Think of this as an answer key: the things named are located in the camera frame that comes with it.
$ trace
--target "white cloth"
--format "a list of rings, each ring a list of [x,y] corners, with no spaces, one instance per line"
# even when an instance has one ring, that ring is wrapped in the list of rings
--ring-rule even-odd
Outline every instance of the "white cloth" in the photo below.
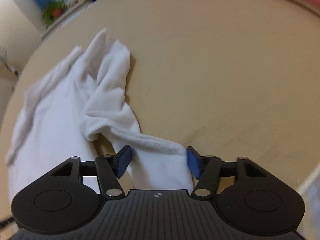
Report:
[[[76,47],[26,91],[6,155],[10,200],[71,156],[94,160],[98,133],[116,152],[132,147],[128,172],[136,188],[192,190],[185,148],[140,133],[124,101],[129,68],[129,50],[103,30],[83,54]],[[97,188],[95,180],[86,184]]]

